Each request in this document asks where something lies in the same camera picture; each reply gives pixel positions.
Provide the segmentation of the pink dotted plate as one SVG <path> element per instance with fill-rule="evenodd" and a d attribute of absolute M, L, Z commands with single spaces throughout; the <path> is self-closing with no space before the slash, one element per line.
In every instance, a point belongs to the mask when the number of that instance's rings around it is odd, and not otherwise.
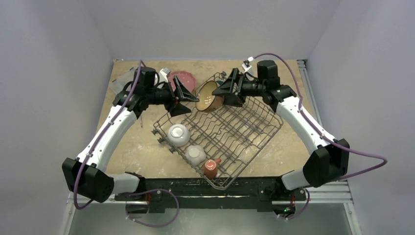
<path fill-rule="evenodd" d="M 171 83 L 172 89 L 175 90 L 176 86 L 174 84 L 174 76 L 177 76 L 180 82 L 190 91 L 194 92 L 196 88 L 195 77 L 187 71 L 174 71 L 168 75 L 168 80 Z"/>

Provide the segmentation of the brown ceramic bowl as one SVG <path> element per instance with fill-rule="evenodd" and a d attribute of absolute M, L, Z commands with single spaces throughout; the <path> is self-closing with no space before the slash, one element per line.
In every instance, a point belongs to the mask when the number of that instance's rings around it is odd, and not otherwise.
<path fill-rule="evenodd" d="M 213 112 L 223 105 L 223 97 L 212 95 L 212 92 L 219 87 L 215 81 L 206 82 L 198 91 L 199 101 L 196 103 L 196 109 L 200 112 Z"/>

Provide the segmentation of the white ceramic bowl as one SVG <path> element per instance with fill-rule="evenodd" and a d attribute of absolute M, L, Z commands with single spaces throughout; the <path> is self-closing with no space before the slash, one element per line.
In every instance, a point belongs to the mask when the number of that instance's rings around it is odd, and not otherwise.
<path fill-rule="evenodd" d="M 175 147 L 185 146 L 190 140 L 190 132 L 182 124 L 174 124 L 167 131 L 167 139 Z"/>

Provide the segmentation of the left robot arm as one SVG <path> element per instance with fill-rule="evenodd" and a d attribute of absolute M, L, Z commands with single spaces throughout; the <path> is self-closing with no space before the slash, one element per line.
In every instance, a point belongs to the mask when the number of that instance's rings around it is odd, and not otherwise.
<path fill-rule="evenodd" d="M 134 78 L 115 96 L 107 118 L 91 142 L 76 158 L 64 160 L 63 174 L 77 209 L 87 206 L 78 203 L 79 195 L 99 203 L 113 194 L 128 194 L 133 200 L 145 196 L 146 187 L 140 183 L 142 177 L 138 174 L 126 172 L 110 176 L 105 171 L 127 130 L 150 105 L 163 105 L 173 117 L 191 112 L 182 103 L 199 99 L 177 76 L 173 83 L 176 88 L 169 81 L 163 81 L 154 68 L 138 66 Z"/>

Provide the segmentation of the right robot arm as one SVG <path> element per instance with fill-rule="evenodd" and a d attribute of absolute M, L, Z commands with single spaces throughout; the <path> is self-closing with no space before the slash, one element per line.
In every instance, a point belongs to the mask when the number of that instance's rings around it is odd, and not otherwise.
<path fill-rule="evenodd" d="M 247 72 L 234 68 L 212 95 L 222 96 L 224 104 L 234 107 L 241 107 L 248 96 L 261 97 L 302 140 L 310 157 L 303 167 L 277 178 L 276 196 L 287 199 L 295 189 L 317 188 L 344 176 L 349 159 L 348 142 L 325 131 L 300 104 L 299 95 L 290 86 L 281 84 L 275 61 L 262 60 L 256 66 L 257 78 L 250 80 Z"/>

